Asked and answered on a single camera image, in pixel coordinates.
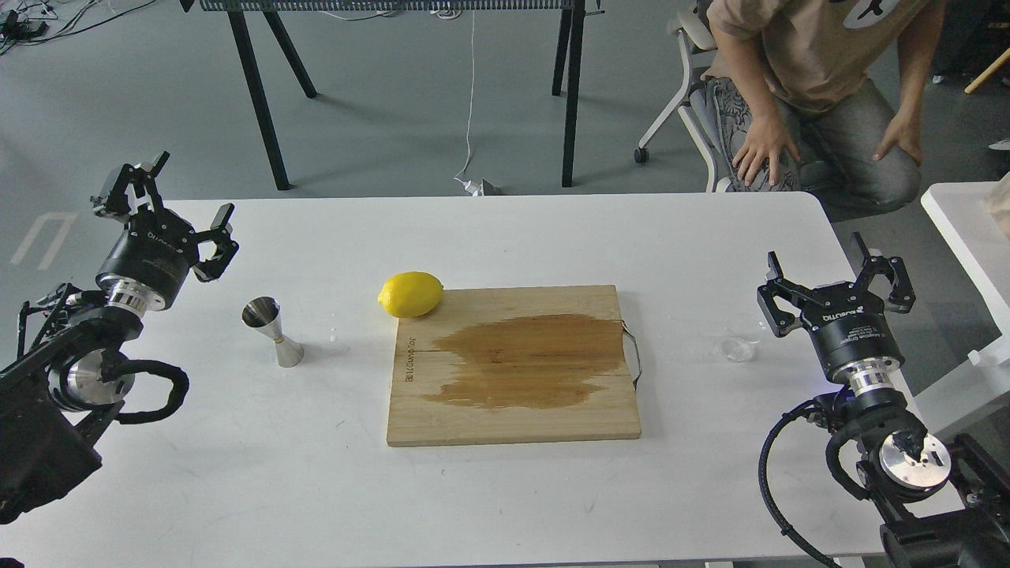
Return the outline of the person's right hand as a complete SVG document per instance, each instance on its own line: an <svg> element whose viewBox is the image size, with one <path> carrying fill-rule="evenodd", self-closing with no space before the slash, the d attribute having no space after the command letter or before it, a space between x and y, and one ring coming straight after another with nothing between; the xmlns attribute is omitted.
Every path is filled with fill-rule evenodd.
<svg viewBox="0 0 1010 568"><path fill-rule="evenodd" d="M765 182L772 188L786 179L787 167L800 159L785 120L776 113L754 116L743 146L733 155L730 165L748 189L758 187L758 174L765 172Z"/></svg>

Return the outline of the person's left hand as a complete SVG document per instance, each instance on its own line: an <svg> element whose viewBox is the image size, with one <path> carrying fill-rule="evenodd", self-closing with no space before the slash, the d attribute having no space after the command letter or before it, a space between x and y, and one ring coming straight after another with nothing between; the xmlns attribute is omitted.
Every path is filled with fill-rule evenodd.
<svg viewBox="0 0 1010 568"><path fill-rule="evenodd" d="M897 113L888 123L884 136L874 150L871 159L881 161L889 152L899 148L909 155L917 166L921 166L923 161L921 132L920 113Z"/></svg>

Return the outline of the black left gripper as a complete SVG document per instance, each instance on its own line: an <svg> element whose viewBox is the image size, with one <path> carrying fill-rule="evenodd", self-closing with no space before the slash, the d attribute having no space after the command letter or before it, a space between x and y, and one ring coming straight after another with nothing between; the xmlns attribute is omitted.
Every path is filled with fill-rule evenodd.
<svg viewBox="0 0 1010 568"><path fill-rule="evenodd" d="M91 197L93 215L124 227L101 266L96 284L106 291L120 280L144 285L155 294L152 309L156 312L173 305L190 268L198 280L212 282L223 276L239 249L231 236L234 204L221 205L209 229L194 234L191 223L167 214L155 178L169 158L170 153L163 151L152 163L125 164L112 170L99 195ZM204 242L213 242L214 252L195 262L198 245Z"/></svg>

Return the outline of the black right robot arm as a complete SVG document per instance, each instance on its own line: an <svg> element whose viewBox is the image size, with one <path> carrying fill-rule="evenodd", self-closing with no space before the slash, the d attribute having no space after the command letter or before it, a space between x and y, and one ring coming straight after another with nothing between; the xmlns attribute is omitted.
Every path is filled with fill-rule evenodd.
<svg viewBox="0 0 1010 568"><path fill-rule="evenodd" d="M836 565L786 519L769 486L773 442L805 418L829 432L825 461L832 478L879 511L892 566L1006 567L1008 474L971 436L941 442L909 410L893 384L904 356L885 313L909 312L914 289L902 259L855 241L858 277L814 289L787 280L778 256L768 255L758 305L769 327L778 338L808 332L825 378L838 391L802 402L772 427L758 460L762 501L784 536L819 563Z"/></svg>

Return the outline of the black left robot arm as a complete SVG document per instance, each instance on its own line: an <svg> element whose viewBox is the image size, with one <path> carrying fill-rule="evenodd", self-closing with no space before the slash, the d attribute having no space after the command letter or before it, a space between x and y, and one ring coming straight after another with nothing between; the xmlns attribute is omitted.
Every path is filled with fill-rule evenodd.
<svg viewBox="0 0 1010 568"><path fill-rule="evenodd" d="M95 215L123 224L96 289L66 282L18 320L18 358L2 371L2 522L62 499L102 464L95 446L112 421L146 424L180 409L190 381L172 364L131 360L124 342L142 316L173 305L188 274L218 279L238 251L234 205L197 231L167 209L155 179L169 155L111 172Z"/></svg>

